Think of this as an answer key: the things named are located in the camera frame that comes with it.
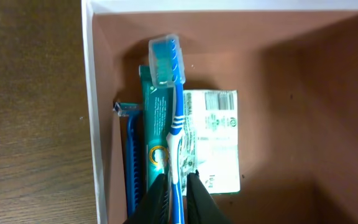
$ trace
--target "wooden surface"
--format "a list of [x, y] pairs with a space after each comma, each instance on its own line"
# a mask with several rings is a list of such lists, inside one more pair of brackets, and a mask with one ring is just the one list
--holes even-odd
[[96, 223], [77, 1], [0, 1], [0, 223]]

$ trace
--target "label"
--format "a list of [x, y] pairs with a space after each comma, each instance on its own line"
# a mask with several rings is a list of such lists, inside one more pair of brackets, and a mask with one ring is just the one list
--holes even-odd
[[210, 194], [240, 190], [237, 92], [185, 90], [185, 135], [180, 152], [181, 186], [200, 173]]

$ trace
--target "blue toothbrush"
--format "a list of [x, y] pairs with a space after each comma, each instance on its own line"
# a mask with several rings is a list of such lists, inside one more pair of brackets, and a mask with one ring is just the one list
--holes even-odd
[[154, 74], [154, 85], [157, 88], [173, 87], [173, 116], [167, 144], [172, 173], [172, 223], [185, 223], [183, 199], [181, 194], [179, 152], [181, 139], [185, 134], [183, 125], [183, 83], [185, 82], [183, 57], [178, 37], [168, 35], [163, 39], [152, 40], [149, 43], [150, 71]]

